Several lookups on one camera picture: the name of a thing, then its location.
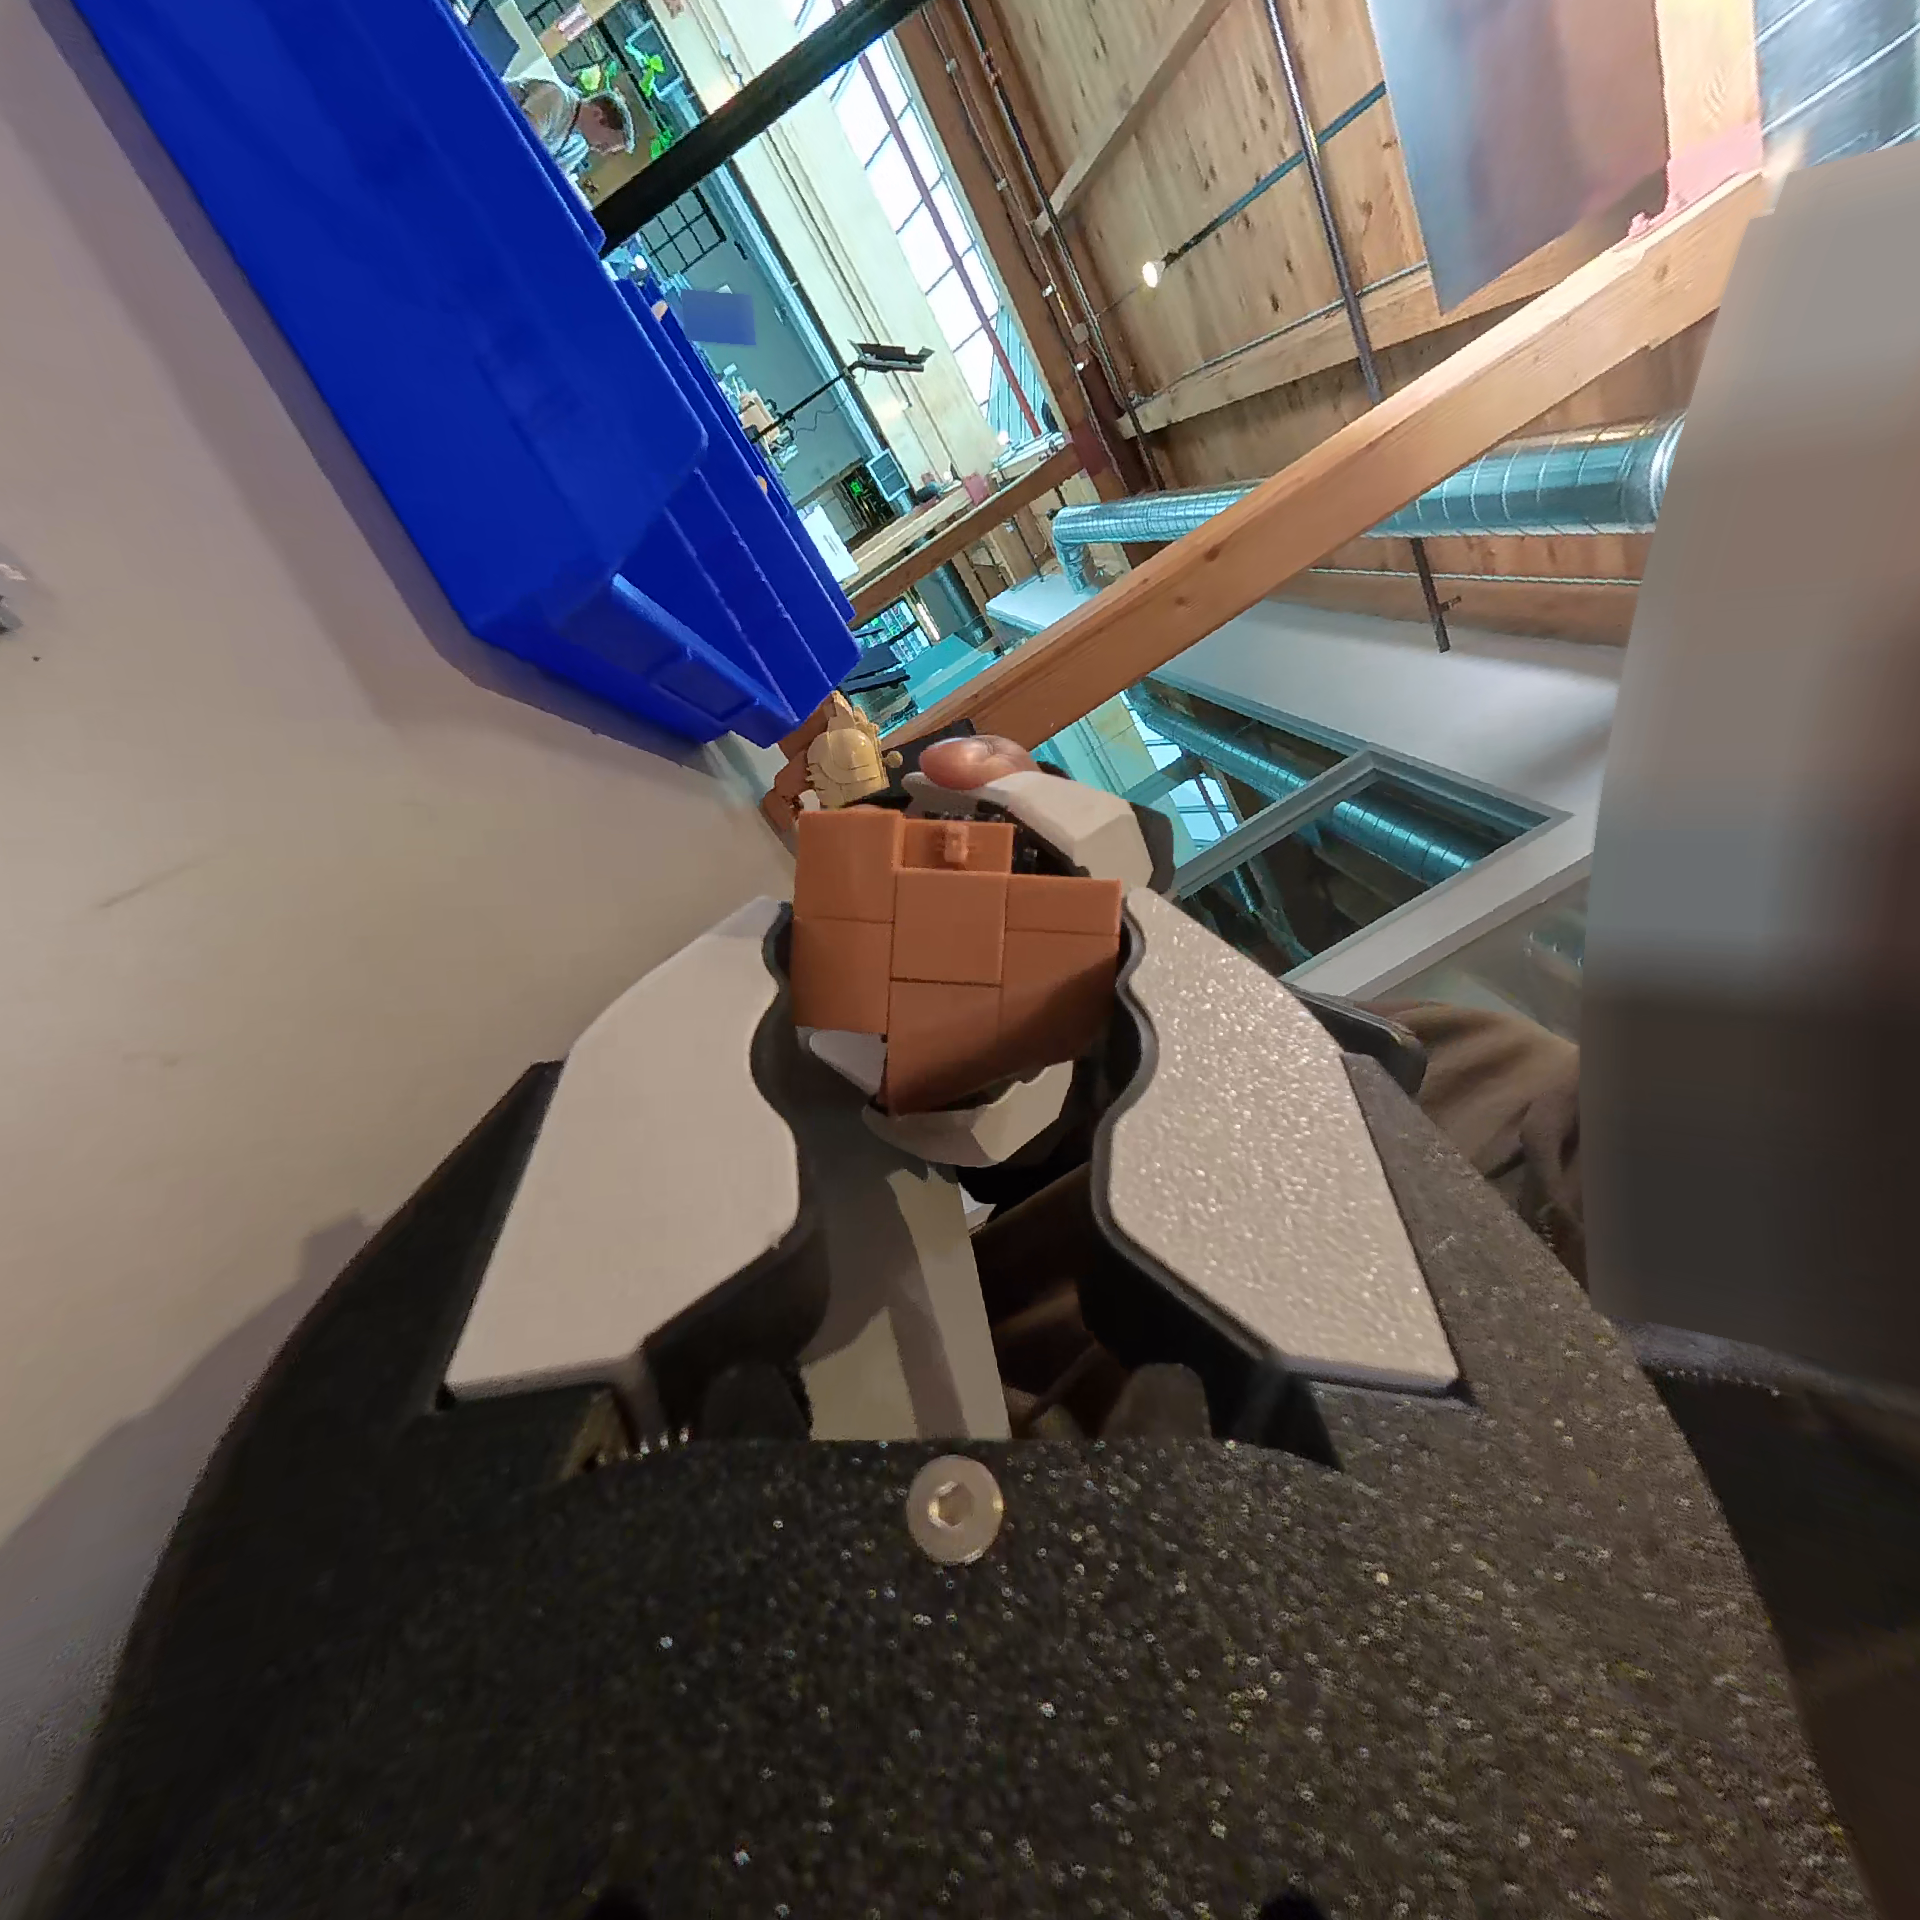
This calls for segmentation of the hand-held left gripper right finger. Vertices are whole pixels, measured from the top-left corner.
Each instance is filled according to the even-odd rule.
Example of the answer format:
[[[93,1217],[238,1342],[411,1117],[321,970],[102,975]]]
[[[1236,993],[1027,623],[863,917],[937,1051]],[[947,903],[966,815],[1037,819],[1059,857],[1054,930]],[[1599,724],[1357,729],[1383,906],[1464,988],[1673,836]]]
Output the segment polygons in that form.
[[[1448,1333],[1337,1042],[1164,897],[1129,892],[1123,923],[1141,1051],[1095,1130],[1096,1225],[1261,1359],[1447,1397]]]

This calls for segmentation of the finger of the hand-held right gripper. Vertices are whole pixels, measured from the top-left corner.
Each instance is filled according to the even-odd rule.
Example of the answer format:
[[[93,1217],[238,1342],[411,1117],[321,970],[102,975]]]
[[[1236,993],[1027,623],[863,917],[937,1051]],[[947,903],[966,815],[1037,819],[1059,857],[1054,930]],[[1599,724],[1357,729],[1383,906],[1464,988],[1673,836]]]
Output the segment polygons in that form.
[[[991,1169],[1009,1161],[1063,1115],[1075,1078],[1072,1063],[1051,1063],[971,1094],[959,1106],[893,1115],[875,1099],[887,1066],[885,1038],[811,1026],[807,1049],[865,1094],[859,1113],[878,1140],[947,1169]]]
[[[1070,866],[1093,879],[1131,883],[1148,877],[1148,857],[1129,801],[1067,775],[1037,771],[971,790],[971,801],[995,805]]]

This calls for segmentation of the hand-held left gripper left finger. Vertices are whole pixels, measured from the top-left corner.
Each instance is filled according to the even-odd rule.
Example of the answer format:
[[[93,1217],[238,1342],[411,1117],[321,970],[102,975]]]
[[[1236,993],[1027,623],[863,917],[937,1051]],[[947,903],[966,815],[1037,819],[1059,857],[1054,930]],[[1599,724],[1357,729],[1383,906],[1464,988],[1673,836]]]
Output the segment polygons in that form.
[[[457,1402],[609,1385],[694,1403],[825,1321],[825,1230],[757,1069],[782,901],[651,966],[572,1044],[445,1371]]]

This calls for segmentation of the brown toy brick assembly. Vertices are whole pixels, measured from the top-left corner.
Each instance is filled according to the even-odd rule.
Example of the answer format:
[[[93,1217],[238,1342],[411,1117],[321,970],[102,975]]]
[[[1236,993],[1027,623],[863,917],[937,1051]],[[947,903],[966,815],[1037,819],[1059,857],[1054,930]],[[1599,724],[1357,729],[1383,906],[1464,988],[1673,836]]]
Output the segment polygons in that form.
[[[787,943],[796,1026],[878,1053],[916,1115],[1081,1061],[1113,1019],[1125,885],[1043,866],[1007,821],[814,809]]]

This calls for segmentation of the blue plastic bin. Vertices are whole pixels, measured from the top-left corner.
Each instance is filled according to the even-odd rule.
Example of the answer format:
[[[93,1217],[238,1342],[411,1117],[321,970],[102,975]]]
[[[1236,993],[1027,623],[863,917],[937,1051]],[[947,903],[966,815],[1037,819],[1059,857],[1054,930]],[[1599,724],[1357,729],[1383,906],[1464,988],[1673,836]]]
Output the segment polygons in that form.
[[[445,4],[78,4],[465,628],[721,663],[640,588],[704,431]]]
[[[855,663],[851,604],[679,319],[656,314],[656,283],[616,274],[609,283],[704,431],[704,453],[623,558],[620,579],[755,692],[680,689],[677,668],[659,670],[656,683],[704,724],[774,748]]]

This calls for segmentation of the person's brown jacket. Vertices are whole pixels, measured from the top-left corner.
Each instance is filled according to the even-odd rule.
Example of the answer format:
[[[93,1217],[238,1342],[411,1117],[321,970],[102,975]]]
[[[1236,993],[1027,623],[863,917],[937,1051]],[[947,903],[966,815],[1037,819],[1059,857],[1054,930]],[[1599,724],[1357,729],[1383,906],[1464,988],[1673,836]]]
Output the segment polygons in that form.
[[[1087,1175],[1075,1169],[999,1206],[971,1237],[1015,1437],[1096,1437],[1129,1375],[1081,1309],[1079,1282],[1102,1254]]]

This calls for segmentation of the tan brick figure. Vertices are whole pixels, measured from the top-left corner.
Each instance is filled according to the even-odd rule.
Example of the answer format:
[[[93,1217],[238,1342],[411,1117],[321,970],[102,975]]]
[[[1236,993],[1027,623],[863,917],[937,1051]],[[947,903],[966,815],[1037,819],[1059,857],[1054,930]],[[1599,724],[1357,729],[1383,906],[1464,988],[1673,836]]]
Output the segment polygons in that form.
[[[846,809],[885,794],[904,762],[881,748],[875,722],[838,690],[815,718],[820,726],[801,750],[799,806]]]

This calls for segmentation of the black light stand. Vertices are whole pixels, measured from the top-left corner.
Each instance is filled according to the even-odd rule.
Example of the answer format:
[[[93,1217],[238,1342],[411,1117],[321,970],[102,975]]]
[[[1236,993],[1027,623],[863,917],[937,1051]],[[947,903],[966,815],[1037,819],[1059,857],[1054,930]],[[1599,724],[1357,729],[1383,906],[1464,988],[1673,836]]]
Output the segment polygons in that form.
[[[927,366],[933,349],[904,349],[893,342],[852,342],[855,357],[838,366],[827,381],[808,391],[796,404],[782,409],[769,418],[767,426],[755,428],[751,437],[757,441],[767,441],[777,430],[787,428],[791,418],[807,412],[811,402],[825,397],[835,388],[851,385],[855,377],[861,374],[888,374],[888,377],[916,377]]]

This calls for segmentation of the black boom pole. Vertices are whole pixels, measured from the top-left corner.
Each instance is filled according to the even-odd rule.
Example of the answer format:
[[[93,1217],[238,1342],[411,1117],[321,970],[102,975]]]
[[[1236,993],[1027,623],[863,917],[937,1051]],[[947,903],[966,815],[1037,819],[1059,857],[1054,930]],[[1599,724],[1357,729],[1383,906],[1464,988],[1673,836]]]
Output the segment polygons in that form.
[[[831,13],[600,203],[593,212],[603,231],[598,257],[609,257],[631,242],[644,223],[731,163],[761,133],[923,7],[923,3],[852,3]]]

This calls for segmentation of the silver air duct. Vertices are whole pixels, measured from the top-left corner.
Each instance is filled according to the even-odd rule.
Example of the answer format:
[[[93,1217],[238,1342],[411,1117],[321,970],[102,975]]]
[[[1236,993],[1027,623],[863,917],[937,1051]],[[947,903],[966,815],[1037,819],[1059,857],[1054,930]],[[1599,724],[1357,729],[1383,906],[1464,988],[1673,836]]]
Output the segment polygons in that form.
[[[1191,705],[1152,681],[1133,689],[1127,701],[1144,729],[1195,757],[1215,778],[1247,786],[1261,805],[1295,798],[1355,755],[1240,714]],[[1369,775],[1353,798],[1318,813],[1312,831],[1422,886],[1470,871],[1515,836],[1500,821],[1389,775]]]
[[[1686,417],[1566,428],[1513,439],[1428,487],[1364,535],[1438,537],[1631,537],[1654,529]],[[1051,550],[1070,588],[1093,591],[1095,545],[1167,545],[1238,505],[1256,483],[1193,487],[1060,508]]]

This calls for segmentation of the wooden post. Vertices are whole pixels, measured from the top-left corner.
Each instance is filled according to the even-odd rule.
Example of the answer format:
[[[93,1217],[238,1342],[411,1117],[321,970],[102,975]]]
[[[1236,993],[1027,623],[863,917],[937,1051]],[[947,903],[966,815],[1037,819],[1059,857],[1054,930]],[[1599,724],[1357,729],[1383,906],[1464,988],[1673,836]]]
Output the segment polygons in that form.
[[[1023,748],[1067,729],[1636,351],[1708,317],[1744,228],[1774,195],[1763,172],[1727,178],[1576,267],[925,708],[895,745],[964,719]]]

